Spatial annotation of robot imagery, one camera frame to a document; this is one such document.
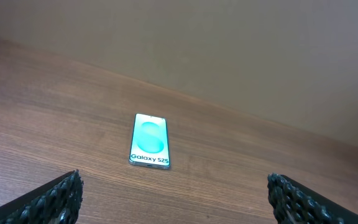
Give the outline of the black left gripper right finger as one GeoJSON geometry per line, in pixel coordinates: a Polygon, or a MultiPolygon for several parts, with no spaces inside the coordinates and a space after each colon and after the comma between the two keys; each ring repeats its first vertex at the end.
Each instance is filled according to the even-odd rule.
{"type": "Polygon", "coordinates": [[[358,224],[358,214],[285,175],[273,173],[267,180],[268,202],[279,224],[358,224]]]}

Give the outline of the Galaxy S25 smartphone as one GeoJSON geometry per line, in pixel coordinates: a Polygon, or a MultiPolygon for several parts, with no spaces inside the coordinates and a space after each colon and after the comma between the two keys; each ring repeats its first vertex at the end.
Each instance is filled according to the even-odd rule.
{"type": "Polygon", "coordinates": [[[137,113],[134,118],[129,163],[133,166],[169,169],[167,120],[137,113]]]}

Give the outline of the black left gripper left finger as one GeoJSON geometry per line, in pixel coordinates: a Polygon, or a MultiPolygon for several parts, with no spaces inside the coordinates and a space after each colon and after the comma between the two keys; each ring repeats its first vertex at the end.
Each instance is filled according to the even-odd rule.
{"type": "Polygon", "coordinates": [[[83,201],[78,170],[0,206],[0,224],[75,224],[83,201]]]}

